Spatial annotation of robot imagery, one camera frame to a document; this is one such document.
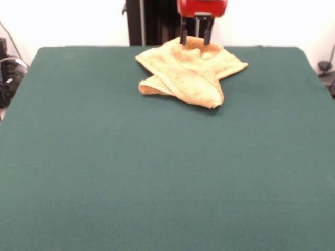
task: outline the red robot arm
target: red robot arm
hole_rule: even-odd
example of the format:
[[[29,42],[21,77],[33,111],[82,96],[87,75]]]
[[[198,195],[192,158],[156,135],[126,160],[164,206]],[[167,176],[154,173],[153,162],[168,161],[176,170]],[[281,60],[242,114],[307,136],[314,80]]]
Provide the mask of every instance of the red robot arm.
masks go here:
[[[214,18],[222,17],[226,11],[228,0],[177,0],[178,12],[181,16],[181,41],[186,44],[187,18],[199,18],[207,21],[207,28],[204,35],[204,45],[210,43],[211,30]]]

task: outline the yellow towel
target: yellow towel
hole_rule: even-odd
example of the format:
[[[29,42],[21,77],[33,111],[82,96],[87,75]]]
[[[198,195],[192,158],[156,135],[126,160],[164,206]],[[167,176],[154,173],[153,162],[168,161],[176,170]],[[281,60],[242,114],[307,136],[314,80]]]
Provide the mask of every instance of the yellow towel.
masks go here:
[[[219,80],[242,71],[248,63],[216,43],[204,46],[202,38],[189,36],[185,46],[179,41],[173,39],[135,56],[153,74],[139,83],[139,92],[170,95],[206,108],[222,105],[224,94]]]

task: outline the towel fold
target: towel fold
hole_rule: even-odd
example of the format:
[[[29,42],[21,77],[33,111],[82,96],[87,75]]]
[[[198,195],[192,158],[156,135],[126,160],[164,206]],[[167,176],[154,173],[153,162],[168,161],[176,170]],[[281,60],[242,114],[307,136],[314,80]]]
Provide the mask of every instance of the towel fold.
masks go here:
[[[206,108],[222,105],[224,93],[219,80],[242,71],[248,63],[216,43],[204,46],[202,38],[189,36],[185,46],[179,41],[173,39],[135,56],[153,74],[139,83],[139,92],[174,96]]]

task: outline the towel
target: towel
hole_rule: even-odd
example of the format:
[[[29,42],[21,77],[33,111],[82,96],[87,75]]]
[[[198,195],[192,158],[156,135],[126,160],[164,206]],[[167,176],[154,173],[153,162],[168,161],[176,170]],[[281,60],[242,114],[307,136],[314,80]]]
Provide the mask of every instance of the towel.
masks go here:
[[[203,38],[188,36],[184,46],[179,41],[175,38],[135,56],[153,74],[139,83],[139,92],[174,96],[209,109],[222,105],[224,93],[219,80],[242,71],[248,63],[214,42],[204,46]]]

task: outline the black cable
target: black cable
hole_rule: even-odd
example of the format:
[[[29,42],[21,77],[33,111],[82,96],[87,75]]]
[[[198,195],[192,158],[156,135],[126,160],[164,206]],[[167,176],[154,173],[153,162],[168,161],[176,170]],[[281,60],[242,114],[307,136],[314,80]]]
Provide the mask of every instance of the black cable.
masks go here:
[[[1,21],[0,21],[0,26],[1,26],[1,27],[4,29],[4,31],[8,34],[8,36],[9,36],[9,38],[10,38],[10,41],[12,42],[12,44],[13,44],[15,50],[16,50],[16,53],[18,54],[19,58],[22,60],[22,56],[21,56],[19,50],[17,49],[16,44],[14,43],[14,40],[13,40],[11,34],[10,34],[9,31],[5,28],[5,26],[1,23]]]
[[[331,56],[330,56],[330,60],[329,60],[330,63],[331,63],[331,61],[333,61],[333,58],[334,58],[334,52],[335,52],[335,45],[334,45],[333,50],[332,50],[332,52],[331,52]]]

